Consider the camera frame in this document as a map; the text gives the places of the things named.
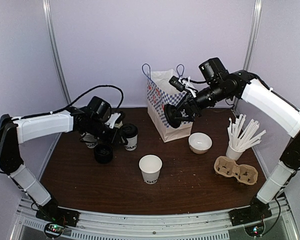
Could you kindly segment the black plastic cup lid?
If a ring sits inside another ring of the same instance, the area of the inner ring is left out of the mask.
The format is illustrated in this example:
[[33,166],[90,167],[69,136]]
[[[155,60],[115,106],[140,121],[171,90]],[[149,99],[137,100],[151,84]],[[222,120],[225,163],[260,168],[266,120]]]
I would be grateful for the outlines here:
[[121,127],[122,134],[125,138],[130,139],[138,135],[138,128],[134,124],[126,123]]

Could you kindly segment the checkered paper takeout bag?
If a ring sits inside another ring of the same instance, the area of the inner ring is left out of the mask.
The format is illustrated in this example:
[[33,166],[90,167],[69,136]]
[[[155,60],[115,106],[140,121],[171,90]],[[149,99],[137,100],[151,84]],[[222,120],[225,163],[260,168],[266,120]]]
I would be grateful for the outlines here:
[[192,122],[182,122],[180,127],[173,128],[169,125],[164,113],[165,105],[176,106],[186,95],[185,91],[180,92],[169,83],[172,77],[179,77],[178,73],[174,69],[152,71],[151,69],[145,70],[144,67],[149,68],[150,65],[145,63],[141,67],[143,74],[147,78],[147,113],[161,139],[166,143],[190,136],[193,126]]

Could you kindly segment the white paper coffee cup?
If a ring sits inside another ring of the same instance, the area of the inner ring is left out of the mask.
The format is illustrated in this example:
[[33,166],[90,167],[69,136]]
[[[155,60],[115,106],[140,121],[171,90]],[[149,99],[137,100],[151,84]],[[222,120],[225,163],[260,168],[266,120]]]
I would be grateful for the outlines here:
[[138,136],[127,138],[127,144],[124,145],[125,150],[134,151],[137,148]]

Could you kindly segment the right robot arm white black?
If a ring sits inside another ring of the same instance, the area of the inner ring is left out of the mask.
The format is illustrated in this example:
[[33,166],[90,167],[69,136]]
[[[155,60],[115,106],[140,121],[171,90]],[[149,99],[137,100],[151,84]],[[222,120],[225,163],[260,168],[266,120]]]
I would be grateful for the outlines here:
[[300,109],[270,89],[258,75],[246,70],[228,72],[221,60],[210,58],[199,65],[208,87],[194,91],[184,78],[173,76],[169,84],[186,95],[176,105],[165,105],[164,115],[173,128],[193,122],[196,116],[217,102],[234,97],[257,107],[277,122],[291,137],[270,177],[246,210],[249,220],[258,220],[269,202],[300,168]]

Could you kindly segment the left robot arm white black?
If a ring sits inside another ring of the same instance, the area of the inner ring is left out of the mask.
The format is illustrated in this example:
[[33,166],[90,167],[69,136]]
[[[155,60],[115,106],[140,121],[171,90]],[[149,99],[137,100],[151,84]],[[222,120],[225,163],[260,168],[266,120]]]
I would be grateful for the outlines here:
[[62,218],[62,211],[53,195],[25,166],[19,145],[32,139],[78,131],[101,140],[107,145],[128,143],[123,131],[116,127],[125,114],[100,97],[94,96],[81,108],[69,105],[50,112],[27,116],[0,117],[0,174],[5,174],[37,204],[51,222]]

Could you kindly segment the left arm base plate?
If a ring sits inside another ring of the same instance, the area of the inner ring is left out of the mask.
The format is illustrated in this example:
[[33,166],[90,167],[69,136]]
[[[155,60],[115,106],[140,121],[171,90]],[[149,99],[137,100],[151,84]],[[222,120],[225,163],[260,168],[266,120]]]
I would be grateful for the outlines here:
[[76,227],[79,216],[80,213],[78,211],[65,208],[58,208],[55,216],[48,216],[41,210],[38,210],[35,214],[35,217],[38,219],[67,227]]

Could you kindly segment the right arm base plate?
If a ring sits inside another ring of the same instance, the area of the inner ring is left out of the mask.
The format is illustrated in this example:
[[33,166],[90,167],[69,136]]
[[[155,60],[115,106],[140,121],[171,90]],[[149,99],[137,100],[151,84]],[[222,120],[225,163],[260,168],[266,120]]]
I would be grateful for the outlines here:
[[229,211],[228,214],[233,227],[258,222],[273,215],[269,208],[259,211],[251,206],[235,208]]

